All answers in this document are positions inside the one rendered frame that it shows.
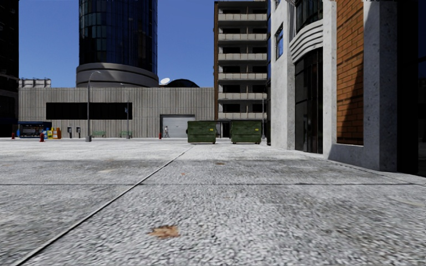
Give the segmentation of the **green dumpster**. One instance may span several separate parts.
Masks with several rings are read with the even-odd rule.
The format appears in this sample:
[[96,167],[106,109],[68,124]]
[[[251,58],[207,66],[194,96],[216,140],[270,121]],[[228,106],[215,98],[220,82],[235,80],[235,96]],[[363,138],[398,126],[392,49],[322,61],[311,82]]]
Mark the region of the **green dumpster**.
[[260,144],[262,132],[261,121],[234,120],[231,122],[231,142]]
[[188,121],[188,143],[212,143],[216,142],[216,121]]

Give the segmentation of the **pale concrete building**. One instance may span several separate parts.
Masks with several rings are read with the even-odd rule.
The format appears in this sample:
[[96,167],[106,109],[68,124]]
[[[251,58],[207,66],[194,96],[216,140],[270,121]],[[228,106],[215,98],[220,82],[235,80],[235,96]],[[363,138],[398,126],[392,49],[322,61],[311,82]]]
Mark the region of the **pale concrete building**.
[[[214,120],[213,88],[102,88],[90,86],[90,130],[119,137],[126,131],[126,91],[129,92],[129,131],[132,138],[159,137],[168,126],[170,137],[186,137],[187,122]],[[48,121],[62,137],[87,135],[87,88],[21,88],[19,121]]]

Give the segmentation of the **concrete balcony building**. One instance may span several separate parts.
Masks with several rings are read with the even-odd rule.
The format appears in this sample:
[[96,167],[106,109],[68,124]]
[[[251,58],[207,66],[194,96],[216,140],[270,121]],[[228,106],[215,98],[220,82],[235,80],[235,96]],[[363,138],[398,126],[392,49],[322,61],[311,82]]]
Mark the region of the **concrete balcony building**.
[[230,137],[234,120],[267,118],[267,0],[214,3],[215,120]]

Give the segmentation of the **glass tower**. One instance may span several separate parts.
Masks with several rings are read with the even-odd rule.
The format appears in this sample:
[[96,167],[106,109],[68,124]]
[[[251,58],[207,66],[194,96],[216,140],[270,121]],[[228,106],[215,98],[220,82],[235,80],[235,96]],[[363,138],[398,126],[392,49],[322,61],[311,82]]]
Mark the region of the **glass tower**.
[[156,87],[158,0],[79,0],[76,86]]

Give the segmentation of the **pale stone and brick building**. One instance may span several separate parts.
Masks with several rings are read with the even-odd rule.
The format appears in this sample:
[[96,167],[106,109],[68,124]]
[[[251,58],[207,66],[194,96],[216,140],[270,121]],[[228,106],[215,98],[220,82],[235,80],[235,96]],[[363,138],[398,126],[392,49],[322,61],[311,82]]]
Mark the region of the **pale stone and brick building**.
[[426,177],[426,0],[268,0],[272,146]]

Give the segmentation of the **blue booth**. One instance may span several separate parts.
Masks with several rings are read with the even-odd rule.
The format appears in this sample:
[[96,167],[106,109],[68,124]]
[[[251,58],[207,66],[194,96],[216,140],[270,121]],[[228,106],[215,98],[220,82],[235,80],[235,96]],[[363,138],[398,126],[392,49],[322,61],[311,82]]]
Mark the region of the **blue booth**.
[[52,122],[48,121],[19,121],[19,137],[22,138],[39,138],[41,133],[46,136],[47,130],[52,127]]

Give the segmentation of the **dark building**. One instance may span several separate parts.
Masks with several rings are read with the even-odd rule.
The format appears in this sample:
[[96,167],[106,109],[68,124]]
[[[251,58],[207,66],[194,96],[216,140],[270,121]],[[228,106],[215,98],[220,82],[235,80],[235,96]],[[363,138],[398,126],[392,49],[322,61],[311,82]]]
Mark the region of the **dark building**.
[[0,0],[0,137],[18,124],[19,0]]

